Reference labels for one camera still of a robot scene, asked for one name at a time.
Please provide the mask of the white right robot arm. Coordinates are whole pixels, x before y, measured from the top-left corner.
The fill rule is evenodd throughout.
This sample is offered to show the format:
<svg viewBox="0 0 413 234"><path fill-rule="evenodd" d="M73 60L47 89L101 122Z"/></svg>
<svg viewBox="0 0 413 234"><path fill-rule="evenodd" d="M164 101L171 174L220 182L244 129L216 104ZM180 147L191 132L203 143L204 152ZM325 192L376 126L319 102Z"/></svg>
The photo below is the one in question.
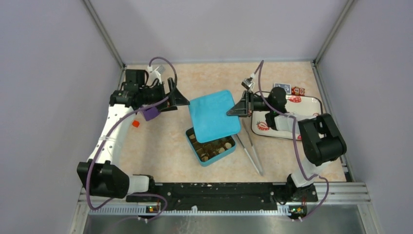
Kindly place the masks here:
<svg viewBox="0 0 413 234"><path fill-rule="evenodd" d="M179 105L189 107L194 135L199 143L236 135L241 130L240 118L264 112L270 129L291 134L295 151L298 149L297 140L302 142L305 157L297 160L298 169L287 177L285 186L285 195L298 201L324 168L346 153L346 143L330 114L310 117L292 113L286 107L290 95L282 87L273 87L266 96L260 90L257 96L250 90L252 80L247 78L242 82L246 90L240 101L235 103L228 90L189 101L178 91L176 80L169 78L172 100L167 110L175 110Z"/></svg>

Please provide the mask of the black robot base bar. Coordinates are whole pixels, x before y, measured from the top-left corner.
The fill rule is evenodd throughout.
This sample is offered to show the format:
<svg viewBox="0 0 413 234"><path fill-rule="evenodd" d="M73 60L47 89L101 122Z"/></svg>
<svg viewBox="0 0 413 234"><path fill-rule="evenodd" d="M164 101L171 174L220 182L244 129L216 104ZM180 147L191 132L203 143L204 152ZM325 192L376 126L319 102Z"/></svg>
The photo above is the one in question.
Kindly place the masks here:
<svg viewBox="0 0 413 234"><path fill-rule="evenodd" d="M317 202L315 186L290 191L286 183L155 183L148 195L133 194L127 202L143 204L152 202L166 211L189 211L196 206L199 211L274 211L289 202Z"/></svg>

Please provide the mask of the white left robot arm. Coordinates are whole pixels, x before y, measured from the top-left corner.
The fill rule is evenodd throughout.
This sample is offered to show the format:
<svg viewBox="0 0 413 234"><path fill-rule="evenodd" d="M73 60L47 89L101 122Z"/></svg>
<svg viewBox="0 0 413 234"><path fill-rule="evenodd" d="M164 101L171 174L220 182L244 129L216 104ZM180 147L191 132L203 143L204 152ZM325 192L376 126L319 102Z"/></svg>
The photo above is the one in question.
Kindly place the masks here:
<svg viewBox="0 0 413 234"><path fill-rule="evenodd" d="M122 147L137 111L152 108L166 97L160 80L148 84L149 79L146 70L127 69L120 89L111 94L106 123L96 147L76 168L88 196L124 198L137 193L147 202L156 196L150 176L128 175L119 167Z"/></svg>

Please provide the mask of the metal tongs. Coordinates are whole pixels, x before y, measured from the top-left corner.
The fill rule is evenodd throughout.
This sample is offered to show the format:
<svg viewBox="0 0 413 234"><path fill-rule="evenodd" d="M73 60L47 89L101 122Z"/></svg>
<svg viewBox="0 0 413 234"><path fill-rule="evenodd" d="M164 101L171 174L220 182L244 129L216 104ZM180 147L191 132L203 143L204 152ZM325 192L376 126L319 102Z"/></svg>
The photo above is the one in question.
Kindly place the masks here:
<svg viewBox="0 0 413 234"><path fill-rule="evenodd" d="M263 166L261 163L261 160L259 158L259 155L256 151L256 147L252 141L252 137L247 129L247 124L246 122L241 119L241 124L242 124L242 130L235 135L235 138L238 140L238 142L240 143L241 147L243 148L245 154L247 155L247 157L249 158L250 162L252 163L254 169L256 170L256 172L260 175L263 176L264 175L264 171L263 171ZM246 134L246 140L242 140L242 138L240 137L241 134L245 133Z"/></svg>

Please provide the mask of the teal box lid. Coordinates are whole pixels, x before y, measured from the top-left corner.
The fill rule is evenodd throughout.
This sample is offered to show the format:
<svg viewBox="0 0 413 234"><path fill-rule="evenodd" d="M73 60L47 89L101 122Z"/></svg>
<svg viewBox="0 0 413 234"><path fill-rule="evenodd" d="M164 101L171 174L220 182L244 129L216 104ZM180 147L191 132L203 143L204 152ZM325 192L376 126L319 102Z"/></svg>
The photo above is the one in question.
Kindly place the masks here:
<svg viewBox="0 0 413 234"><path fill-rule="evenodd" d="M227 115L227 111L234 105L229 90L192 99L188 109L196 139L205 143L240 132L239 118Z"/></svg>

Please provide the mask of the teal chocolate box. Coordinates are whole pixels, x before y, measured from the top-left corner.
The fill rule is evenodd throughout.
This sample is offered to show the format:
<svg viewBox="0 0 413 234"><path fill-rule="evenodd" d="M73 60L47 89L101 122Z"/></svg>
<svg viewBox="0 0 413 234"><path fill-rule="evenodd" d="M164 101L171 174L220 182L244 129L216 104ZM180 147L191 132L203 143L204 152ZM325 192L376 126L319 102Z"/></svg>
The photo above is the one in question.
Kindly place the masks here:
<svg viewBox="0 0 413 234"><path fill-rule="evenodd" d="M185 135L195 158L203 167L209 166L233 153L237 146L237 143L232 136L200 143L195 136L193 128L187 129Z"/></svg>

